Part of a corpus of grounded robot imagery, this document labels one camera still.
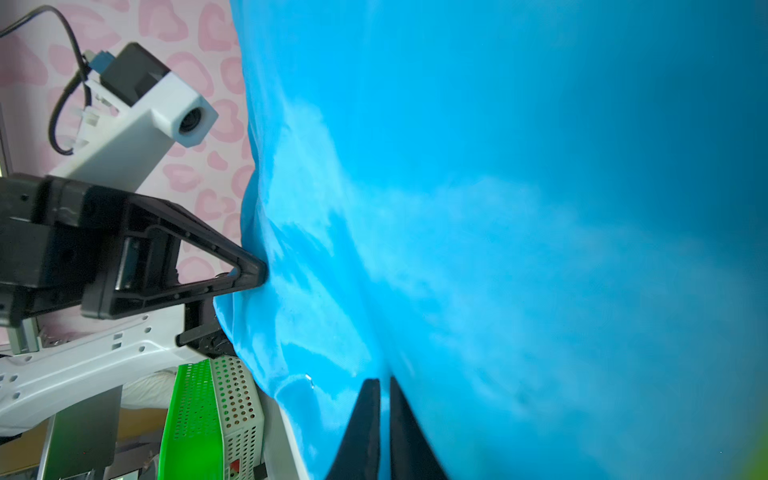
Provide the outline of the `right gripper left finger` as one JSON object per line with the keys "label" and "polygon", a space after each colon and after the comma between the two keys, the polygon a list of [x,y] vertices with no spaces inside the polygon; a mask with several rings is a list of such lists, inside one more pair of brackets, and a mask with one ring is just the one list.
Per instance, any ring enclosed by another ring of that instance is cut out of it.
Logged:
{"label": "right gripper left finger", "polygon": [[327,480],[376,480],[380,462],[380,382],[365,380]]}

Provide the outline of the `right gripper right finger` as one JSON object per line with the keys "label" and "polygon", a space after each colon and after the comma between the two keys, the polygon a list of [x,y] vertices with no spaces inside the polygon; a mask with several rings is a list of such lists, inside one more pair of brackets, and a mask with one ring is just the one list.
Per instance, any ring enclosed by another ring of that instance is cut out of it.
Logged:
{"label": "right gripper right finger", "polygon": [[394,377],[390,378],[390,468],[394,480],[447,480]]}

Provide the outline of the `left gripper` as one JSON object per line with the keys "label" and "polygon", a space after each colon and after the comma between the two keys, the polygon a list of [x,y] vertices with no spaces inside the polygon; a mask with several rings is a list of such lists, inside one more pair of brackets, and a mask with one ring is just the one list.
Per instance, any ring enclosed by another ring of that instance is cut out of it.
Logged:
{"label": "left gripper", "polygon": [[168,200],[54,176],[1,179],[3,327],[80,303],[100,320],[187,303],[176,345],[233,356],[211,298],[266,279],[263,260]]}

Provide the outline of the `blue raincoat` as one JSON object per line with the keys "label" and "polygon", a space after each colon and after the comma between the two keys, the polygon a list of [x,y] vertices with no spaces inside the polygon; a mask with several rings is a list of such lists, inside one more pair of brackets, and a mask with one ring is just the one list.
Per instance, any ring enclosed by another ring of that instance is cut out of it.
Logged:
{"label": "blue raincoat", "polygon": [[452,479],[767,475],[763,1],[235,1],[262,287],[325,477],[363,383]]}

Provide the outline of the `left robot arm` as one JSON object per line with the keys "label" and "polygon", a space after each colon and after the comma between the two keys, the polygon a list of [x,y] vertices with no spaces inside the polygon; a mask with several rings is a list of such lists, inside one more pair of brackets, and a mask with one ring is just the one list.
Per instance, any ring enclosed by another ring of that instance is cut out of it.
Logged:
{"label": "left robot arm", "polygon": [[1,181],[1,323],[78,307],[105,331],[1,361],[1,433],[80,401],[217,356],[201,315],[257,288],[266,264],[183,207],[58,177]]}

